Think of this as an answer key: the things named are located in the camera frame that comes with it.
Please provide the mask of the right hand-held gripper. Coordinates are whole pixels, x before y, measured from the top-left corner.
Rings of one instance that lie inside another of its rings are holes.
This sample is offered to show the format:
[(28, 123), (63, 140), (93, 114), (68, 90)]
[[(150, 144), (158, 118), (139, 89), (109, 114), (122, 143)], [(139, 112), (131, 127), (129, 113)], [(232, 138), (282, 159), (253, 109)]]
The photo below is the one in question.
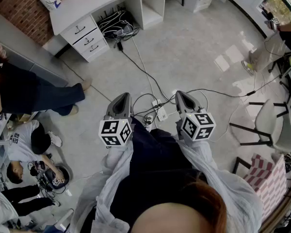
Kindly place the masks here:
[(175, 102), (180, 116), (180, 120), (176, 123), (179, 140), (208, 140), (216, 127), (212, 114), (186, 92), (177, 91)]

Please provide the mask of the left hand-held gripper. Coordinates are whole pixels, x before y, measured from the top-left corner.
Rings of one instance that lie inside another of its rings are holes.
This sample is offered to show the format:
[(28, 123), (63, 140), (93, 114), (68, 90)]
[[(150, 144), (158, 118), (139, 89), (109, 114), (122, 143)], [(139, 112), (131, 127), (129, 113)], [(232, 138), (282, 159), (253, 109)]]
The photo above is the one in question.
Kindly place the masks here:
[(131, 95), (122, 93), (107, 108), (100, 121), (98, 136), (107, 147), (124, 147), (132, 138)]

